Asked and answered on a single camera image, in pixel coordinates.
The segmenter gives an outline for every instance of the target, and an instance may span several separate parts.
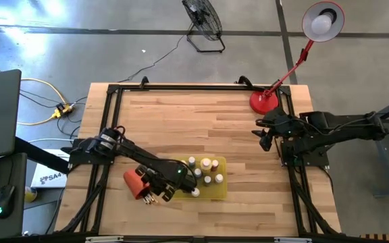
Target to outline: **concrete floor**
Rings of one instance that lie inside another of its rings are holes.
[[[264,36],[224,36],[222,54],[202,55],[182,40],[179,48],[134,81],[148,76],[151,82],[223,82],[245,75],[253,82],[272,83],[286,71],[286,43],[280,36],[275,0],[211,0],[224,30],[257,32]],[[316,1],[282,0],[289,32],[301,31],[305,10]],[[315,110],[336,114],[367,113],[389,103],[389,1],[339,0],[346,13],[343,32],[359,38],[336,38],[316,43],[307,63],[297,71],[299,84],[308,84]],[[186,30],[190,24],[180,0],[0,0],[0,25],[119,30]],[[123,80],[151,65],[172,49],[179,35],[128,34],[24,34],[27,28],[0,32],[0,68],[22,70],[23,77],[41,78],[54,84],[69,101],[86,96],[91,82]],[[364,33],[387,33],[368,38]],[[195,36],[203,46],[217,43]],[[307,39],[290,37],[295,61]],[[57,99],[46,86],[25,82],[22,88]],[[36,122],[49,110],[21,98],[19,121]],[[78,110],[73,120],[82,117]],[[77,125],[66,123],[71,132]],[[56,121],[41,126],[18,126],[17,136],[67,138]],[[64,142],[37,143],[57,149]],[[389,233],[389,197],[375,199],[374,188],[386,181],[374,143],[350,141],[330,152],[338,216],[344,233]],[[30,183],[35,164],[28,164]],[[39,202],[56,200],[59,190],[43,193]],[[25,210],[24,230],[43,234],[55,203]]]

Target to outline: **white cable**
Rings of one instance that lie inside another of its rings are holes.
[[[48,140],[56,140],[56,141],[68,141],[73,142],[73,139],[66,139],[66,138],[41,138],[41,139],[35,139],[28,142],[40,142],[40,141],[48,141]]]

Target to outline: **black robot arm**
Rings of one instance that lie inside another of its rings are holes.
[[[287,115],[278,107],[256,121],[268,132],[252,131],[261,137],[259,144],[268,151],[273,137],[286,140],[288,152],[293,155],[309,153],[319,147],[352,139],[381,140],[388,134],[379,116],[374,112],[365,115],[332,115],[328,112],[301,113],[300,117]]]
[[[174,159],[160,159],[128,140],[124,133],[125,129],[121,133],[117,128],[104,128],[98,136],[79,143],[78,148],[70,154],[76,156],[80,153],[82,156],[87,153],[92,160],[116,156],[130,158],[140,163],[136,173],[142,181],[149,183],[151,191],[156,195],[165,192],[163,199],[166,201],[169,201],[177,190],[192,192],[195,189],[195,175],[185,163]]]

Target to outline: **floor fan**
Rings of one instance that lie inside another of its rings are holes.
[[[208,0],[182,0],[182,4],[186,8],[188,17],[192,24],[188,29],[187,41],[199,53],[221,53],[226,48],[222,41],[222,24],[214,7]],[[222,49],[220,50],[200,50],[190,39],[193,28],[196,27],[201,31],[202,35],[209,41],[220,41]]]

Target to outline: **fan grille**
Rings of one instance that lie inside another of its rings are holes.
[[[210,41],[222,35],[222,23],[208,0],[182,0],[192,23]]]

